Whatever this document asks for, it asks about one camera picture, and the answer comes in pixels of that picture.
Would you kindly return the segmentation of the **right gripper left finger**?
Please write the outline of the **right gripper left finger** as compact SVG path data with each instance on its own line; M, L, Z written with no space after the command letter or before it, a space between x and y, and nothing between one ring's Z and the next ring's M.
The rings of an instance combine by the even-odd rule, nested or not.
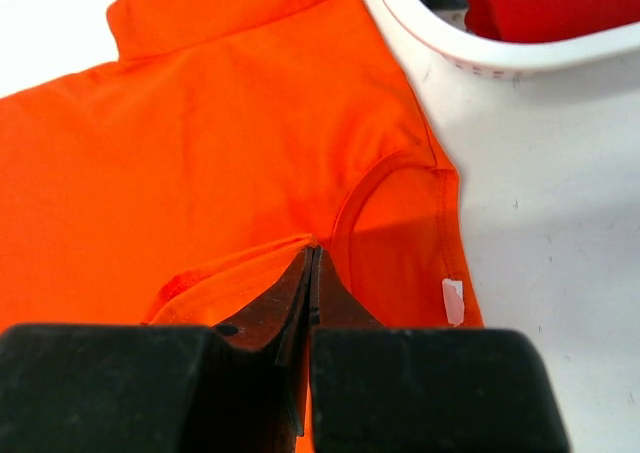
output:
M313 259L314 249L303 248L273 285L213 328L214 426L222 437L304 433Z

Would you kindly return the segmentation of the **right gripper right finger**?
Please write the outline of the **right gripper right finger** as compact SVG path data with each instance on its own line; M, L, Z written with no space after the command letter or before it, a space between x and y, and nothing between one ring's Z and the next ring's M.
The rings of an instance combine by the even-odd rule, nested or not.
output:
M382 328L383 325L342 283L329 253L314 249L309 283L309 324L312 328Z

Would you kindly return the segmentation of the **orange t-shirt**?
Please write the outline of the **orange t-shirt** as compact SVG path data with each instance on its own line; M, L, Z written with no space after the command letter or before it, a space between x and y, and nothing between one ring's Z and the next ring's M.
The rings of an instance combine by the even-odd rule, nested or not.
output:
M387 327L482 325L455 167L363 0L117 0L1 102L1 448L292 452L214 426L215 325L305 247Z

